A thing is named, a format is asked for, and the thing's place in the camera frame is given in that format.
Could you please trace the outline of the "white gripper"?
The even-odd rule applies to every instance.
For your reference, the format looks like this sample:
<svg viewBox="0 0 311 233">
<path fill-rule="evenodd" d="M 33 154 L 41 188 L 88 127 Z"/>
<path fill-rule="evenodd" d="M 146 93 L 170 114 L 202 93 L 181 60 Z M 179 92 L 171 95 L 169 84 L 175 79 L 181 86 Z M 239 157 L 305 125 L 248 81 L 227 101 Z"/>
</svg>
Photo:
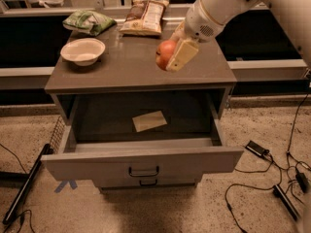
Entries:
<svg viewBox="0 0 311 233">
<path fill-rule="evenodd" d="M 170 40 L 176 42 L 177 47 L 166 70 L 181 70 L 198 54 L 198 43 L 195 40 L 208 42 L 222 33 L 224 28 L 223 24 L 219 24 L 208 13 L 203 1 L 196 0 L 187 11 L 185 21 L 182 21 L 170 36 Z"/>
</svg>

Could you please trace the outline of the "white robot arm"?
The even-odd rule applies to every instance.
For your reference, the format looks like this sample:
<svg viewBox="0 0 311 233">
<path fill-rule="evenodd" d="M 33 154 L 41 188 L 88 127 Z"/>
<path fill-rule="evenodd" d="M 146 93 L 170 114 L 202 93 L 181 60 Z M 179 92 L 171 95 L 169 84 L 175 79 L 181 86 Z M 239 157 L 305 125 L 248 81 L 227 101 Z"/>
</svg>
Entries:
<svg viewBox="0 0 311 233">
<path fill-rule="evenodd" d="M 265 8 L 274 16 L 306 65 L 311 65 L 311 0 L 195 0 L 175 29 L 177 42 L 165 69 L 176 72 L 198 53 L 200 42 L 215 39 L 235 17 Z"/>
</svg>

